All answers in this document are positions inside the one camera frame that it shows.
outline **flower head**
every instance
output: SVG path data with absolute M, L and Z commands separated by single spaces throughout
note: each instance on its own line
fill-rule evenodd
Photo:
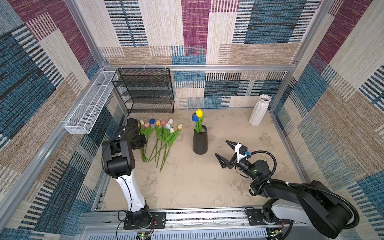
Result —
M 199 118 L 196 116 L 196 113 L 192 114 L 192 121 L 197 122 Z
M 197 116 L 198 118 L 200 118 L 200 117 L 203 116 L 203 112 L 201 111 L 200 108 L 196 110 L 196 116 Z

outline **black vase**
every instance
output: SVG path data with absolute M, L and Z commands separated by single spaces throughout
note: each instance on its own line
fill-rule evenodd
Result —
M 197 154 L 204 154 L 208 151 L 208 130 L 202 126 L 200 133 L 193 132 L 193 151 Z

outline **patterned wall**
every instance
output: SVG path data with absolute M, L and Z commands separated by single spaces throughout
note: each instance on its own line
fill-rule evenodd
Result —
M 274 111 L 307 181 L 357 207 L 348 240 L 384 236 L 383 12 L 336 0 Z
M 275 96 L 285 72 L 171 72 L 175 108 L 254 107 L 261 94 Z
M 289 64 L 320 0 L 79 0 L 110 65 Z
M 0 0 L 0 202 L 98 70 L 63 0 Z M 99 188 L 110 95 L 89 135 L 67 134 L 0 239 L 72 239 Z

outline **white mesh basket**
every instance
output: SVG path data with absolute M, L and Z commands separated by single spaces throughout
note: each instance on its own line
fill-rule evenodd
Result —
M 81 103 L 76 107 L 65 129 L 70 134 L 89 134 L 96 119 L 99 117 L 109 94 L 113 89 L 112 79 L 116 78 L 114 71 L 103 71 L 85 94 Z

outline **black wire shelf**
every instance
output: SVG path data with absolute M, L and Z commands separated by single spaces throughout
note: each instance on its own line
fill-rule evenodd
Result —
M 112 81 L 129 113 L 173 113 L 175 98 L 168 68 L 119 68 Z

